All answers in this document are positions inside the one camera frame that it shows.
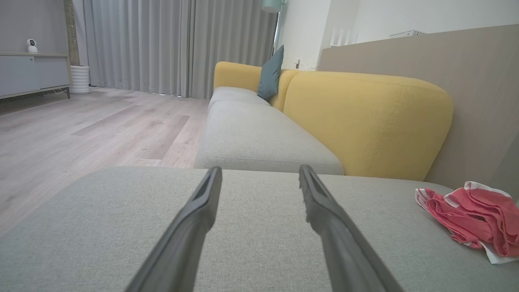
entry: sofa seam stitching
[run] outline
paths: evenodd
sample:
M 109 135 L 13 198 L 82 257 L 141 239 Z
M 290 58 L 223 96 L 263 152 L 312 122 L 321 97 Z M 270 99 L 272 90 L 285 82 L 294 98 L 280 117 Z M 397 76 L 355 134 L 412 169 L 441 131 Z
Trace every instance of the sofa seam stitching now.
M 394 103 L 393 103 L 393 106 L 391 108 L 391 112 L 389 113 L 388 118 L 387 118 L 386 122 L 384 123 L 384 127 L 382 129 L 382 133 L 380 134 L 380 137 L 378 138 L 377 145 L 375 146 L 375 150 L 373 150 L 373 153 L 371 155 L 370 164 L 368 165 L 368 167 L 367 167 L 367 169 L 365 171 L 365 176 L 368 176 L 368 174 L 370 173 L 370 171 L 371 171 L 371 169 L 373 167 L 373 163 L 375 161 L 375 158 L 378 155 L 378 152 L 380 151 L 380 148 L 382 147 L 382 141 L 383 141 L 384 137 L 386 136 L 386 133 L 387 133 L 388 128 L 389 128 L 389 124 L 391 124 L 392 121 L 393 121 L 394 113 L 397 110 L 398 104 L 400 103 L 400 99 L 402 98 L 403 91 L 404 91 L 404 87 L 400 87 L 399 94 L 394 99 Z
M 230 159 L 230 160 L 246 160 L 246 161 L 263 161 L 263 162 L 290 162 L 290 163 L 308 163 L 308 164 L 318 164 L 318 165 L 331 165 L 331 166 L 341 166 L 343 167 L 343 164 L 342 163 L 334 163 L 334 164 L 327 164 L 327 163 L 317 163 L 317 162 L 301 162 L 301 161 L 286 161 L 286 160 L 267 160 L 267 159 L 250 159 L 250 158 L 235 158 L 235 157 L 227 157 L 227 156 L 218 156 L 218 155 L 214 155 L 212 154 L 211 152 L 209 152 L 206 148 L 206 146 L 203 147 L 203 149 L 205 150 L 205 152 L 207 154 L 209 154 L 210 156 L 212 157 L 217 157 L 217 158 L 222 158 L 222 159 Z
M 422 86 L 416 86 L 416 85 L 404 85 L 404 84 L 401 84 L 401 83 L 395 83 L 395 82 L 384 82 L 384 81 L 372 81 L 372 80 L 365 80 L 365 79 L 354 79 L 354 81 L 364 81 L 364 82 L 371 82 L 371 83 L 380 83 L 380 84 L 390 84 L 390 85 L 400 85 L 402 87 L 412 87 L 412 88 L 418 88 L 418 89 L 423 89 L 423 90 L 427 90 L 427 91 L 433 91 L 433 92 L 437 92 L 437 93 L 440 93 L 440 94 L 443 94 L 443 95 L 448 95 L 448 93 L 446 91 L 442 91 L 442 90 L 437 90 L 437 89 L 432 89 L 432 88 L 427 88 L 427 87 L 422 87 Z

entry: dark teal throw pillow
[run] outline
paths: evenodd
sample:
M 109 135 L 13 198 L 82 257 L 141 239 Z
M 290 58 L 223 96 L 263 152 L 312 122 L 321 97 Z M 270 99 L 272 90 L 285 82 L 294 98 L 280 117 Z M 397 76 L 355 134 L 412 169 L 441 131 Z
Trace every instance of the dark teal throw pillow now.
M 284 46 L 268 60 L 261 68 L 261 77 L 258 85 L 258 96 L 268 100 L 278 94 L 279 75 L 283 63 Z

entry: lamp shade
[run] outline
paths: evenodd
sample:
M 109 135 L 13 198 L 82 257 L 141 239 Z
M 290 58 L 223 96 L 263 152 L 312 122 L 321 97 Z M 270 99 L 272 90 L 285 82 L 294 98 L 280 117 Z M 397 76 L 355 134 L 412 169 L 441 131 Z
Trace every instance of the lamp shade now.
M 268 13 L 278 13 L 281 11 L 282 0 L 263 0 L 262 10 Z

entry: fabric upholstery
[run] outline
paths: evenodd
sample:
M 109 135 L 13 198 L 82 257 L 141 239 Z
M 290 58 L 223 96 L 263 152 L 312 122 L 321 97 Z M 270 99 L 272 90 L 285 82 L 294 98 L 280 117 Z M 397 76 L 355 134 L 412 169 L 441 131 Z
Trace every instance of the fabric upholstery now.
M 252 90 L 238 87 L 218 87 L 214 90 L 213 96 L 209 101 L 208 110 L 211 109 L 215 102 L 222 100 L 269 105 L 266 100 L 256 95 L 256 93 Z
M 117 167 L 90 174 L 0 236 L 2 291 L 124 291 L 206 170 Z M 319 176 L 404 291 L 513 291 L 414 200 L 418 181 Z M 195 291 L 331 291 L 298 174 L 223 170 Z
M 444 90 L 417 79 L 299 72 L 283 113 L 337 155 L 346 175 L 423 180 L 453 104 Z
M 214 67 L 214 89 L 221 86 L 245 88 L 256 92 L 261 67 L 232 62 L 218 62 Z
M 303 163 L 320 174 L 343 174 L 339 159 L 283 113 L 235 101 L 213 105 L 195 158 L 196 168 L 260 171 L 298 172 Z
M 276 53 L 265 62 L 261 68 L 261 77 L 259 78 L 258 96 L 269 100 L 278 94 L 279 75 L 281 74 L 281 64 L 283 63 L 283 55 L 285 49 L 281 46 Z
M 278 94 L 268 101 L 276 109 L 283 111 L 286 91 L 290 81 L 298 72 L 298 70 L 281 70 Z M 218 62 L 214 69 L 214 88 L 228 86 L 256 92 L 260 84 L 260 76 L 261 67 L 232 62 Z
M 299 73 L 299 70 L 281 70 L 281 75 L 279 77 L 278 94 L 268 100 L 270 105 L 272 105 L 274 108 L 283 111 L 283 107 L 285 105 L 286 91 L 289 88 L 290 81 L 292 81 L 292 78 L 294 78 L 294 76 L 297 73 Z

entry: gray curtain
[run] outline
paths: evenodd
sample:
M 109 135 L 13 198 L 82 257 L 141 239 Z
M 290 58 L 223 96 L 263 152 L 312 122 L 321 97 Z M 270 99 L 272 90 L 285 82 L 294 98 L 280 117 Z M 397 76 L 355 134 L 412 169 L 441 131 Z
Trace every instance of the gray curtain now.
M 191 0 L 85 0 L 90 84 L 187 95 Z
M 229 61 L 262 66 L 272 56 L 277 14 L 261 0 L 194 0 L 189 96 L 211 98 L 214 66 Z
M 85 0 L 90 84 L 211 98 L 219 61 L 263 65 L 276 14 L 262 0 Z

